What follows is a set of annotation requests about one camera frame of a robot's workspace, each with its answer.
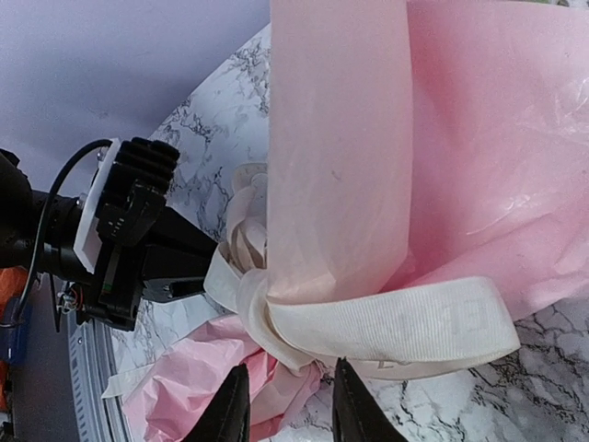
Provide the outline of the cream ribbon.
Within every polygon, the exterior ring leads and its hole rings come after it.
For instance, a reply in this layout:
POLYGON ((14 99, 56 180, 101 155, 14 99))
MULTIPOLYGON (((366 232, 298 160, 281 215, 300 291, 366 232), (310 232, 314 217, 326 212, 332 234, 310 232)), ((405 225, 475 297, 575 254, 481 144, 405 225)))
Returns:
POLYGON ((384 291, 408 254, 409 165, 295 174, 238 167, 206 293, 286 372, 339 358, 369 378, 429 378, 486 364, 520 341, 495 284, 467 277, 384 291))

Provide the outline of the pink wrapping paper sheet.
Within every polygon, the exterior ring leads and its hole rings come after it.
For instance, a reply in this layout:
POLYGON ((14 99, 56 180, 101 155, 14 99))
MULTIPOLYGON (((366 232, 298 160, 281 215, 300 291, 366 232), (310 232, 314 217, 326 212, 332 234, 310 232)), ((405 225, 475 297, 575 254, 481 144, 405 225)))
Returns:
MULTIPOLYGON (((282 197, 295 174, 410 166, 408 254, 384 291, 485 277, 514 325, 587 294, 586 11, 275 1, 270 85, 263 164, 282 197)), ((338 360, 284 387, 285 370, 225 308, 173 343, 123 410, 142 440, 180 441, 245 364, 260 440, 306 405, 338 360)))

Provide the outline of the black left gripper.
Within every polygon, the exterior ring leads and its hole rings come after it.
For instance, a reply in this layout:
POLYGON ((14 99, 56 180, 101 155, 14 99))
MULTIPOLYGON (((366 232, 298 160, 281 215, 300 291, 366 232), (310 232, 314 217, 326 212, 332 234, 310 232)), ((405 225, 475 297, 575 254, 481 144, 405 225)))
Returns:
MULTIPOLYGON (((22 267, 70 282, 80 296, 78 322, 94 319, 117 330, 133 331, 142 284, 132 279, 130 267, 124 265, 112 287, 120 305, 100 301, 106 261, 99 259, 90 272, 74 252, 82 206, 76 198, 33 191, 18 162, 13 153, 1 151, 1 267, 22 267)), ((216 248, 216 241, 166 207, 146 237, 143 298, 163 304, 203 294, 216 248)))

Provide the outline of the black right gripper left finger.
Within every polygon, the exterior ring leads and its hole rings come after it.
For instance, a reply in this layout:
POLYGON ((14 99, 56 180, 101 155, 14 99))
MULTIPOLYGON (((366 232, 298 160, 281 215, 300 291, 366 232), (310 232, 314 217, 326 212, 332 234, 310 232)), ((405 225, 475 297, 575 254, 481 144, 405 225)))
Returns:
POLYGON ((234 366, 183 442, 248 442, 250 398, 248 368, 234 366))

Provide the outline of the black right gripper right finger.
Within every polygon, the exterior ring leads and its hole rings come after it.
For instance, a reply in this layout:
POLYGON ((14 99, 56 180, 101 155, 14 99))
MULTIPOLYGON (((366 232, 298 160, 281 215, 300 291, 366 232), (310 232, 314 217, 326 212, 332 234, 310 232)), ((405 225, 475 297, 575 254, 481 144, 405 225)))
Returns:
POLYGON ((407 442, 345 358, 335 368, 332 431, 337 442, 407 442))

